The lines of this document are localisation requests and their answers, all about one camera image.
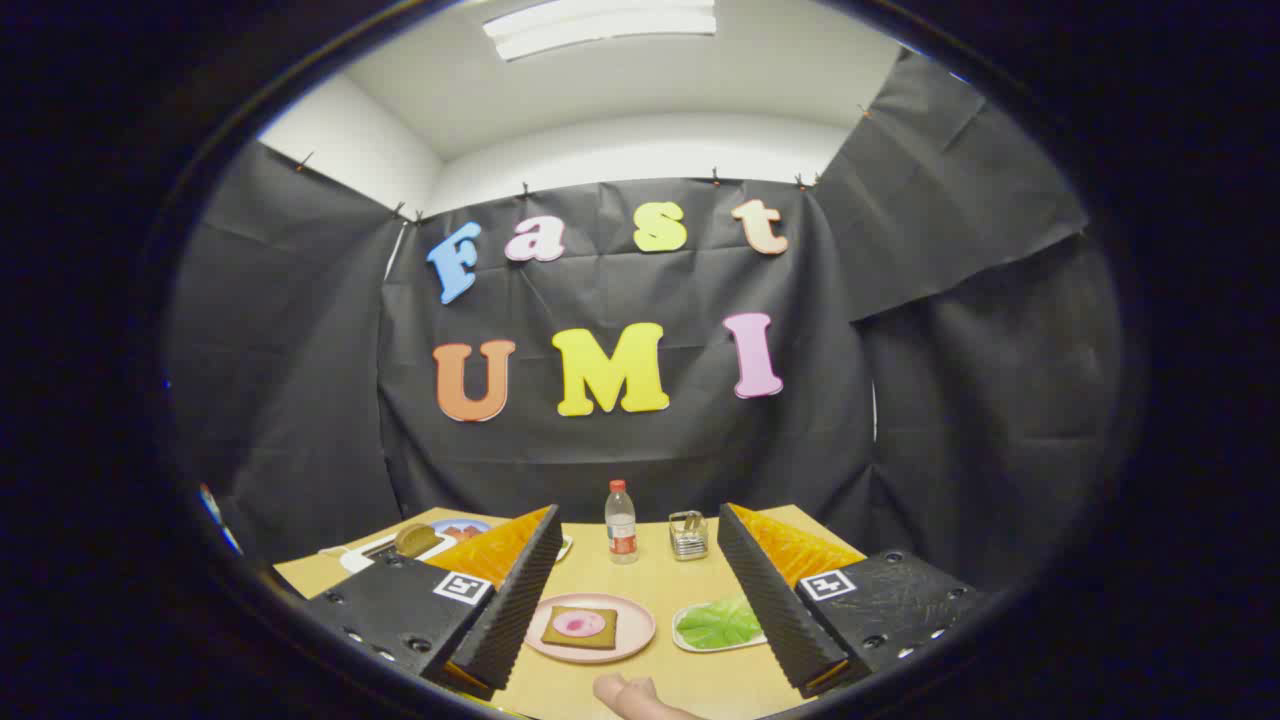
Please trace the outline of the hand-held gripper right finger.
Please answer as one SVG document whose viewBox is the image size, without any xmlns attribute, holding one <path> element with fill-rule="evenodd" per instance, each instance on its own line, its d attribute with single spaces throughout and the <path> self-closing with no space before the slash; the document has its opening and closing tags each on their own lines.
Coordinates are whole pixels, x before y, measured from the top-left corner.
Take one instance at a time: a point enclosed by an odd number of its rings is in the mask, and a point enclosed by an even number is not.
<svg viewBox="0 0 1280 720">
<path fill-rule="evenodd" d="M 901 664 L 986 602 L 906 551 L 864 556 L 736 503 L 717 543 L 805 698 Z"/>
</svg>

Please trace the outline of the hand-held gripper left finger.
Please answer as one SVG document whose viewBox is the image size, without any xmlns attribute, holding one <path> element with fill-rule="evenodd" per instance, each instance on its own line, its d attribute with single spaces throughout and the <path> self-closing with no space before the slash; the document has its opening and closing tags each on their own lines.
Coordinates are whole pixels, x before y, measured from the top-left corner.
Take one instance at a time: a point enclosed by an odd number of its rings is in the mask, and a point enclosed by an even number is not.
<svg viewBox="0 0 1280 720">
<path fill-rule="evenodd" d="M 489 697 L 509 680 L 561 542 L 553 503 L 428 560 L 379 560 L 303 611 L 375 664 Z"/>
</svg>

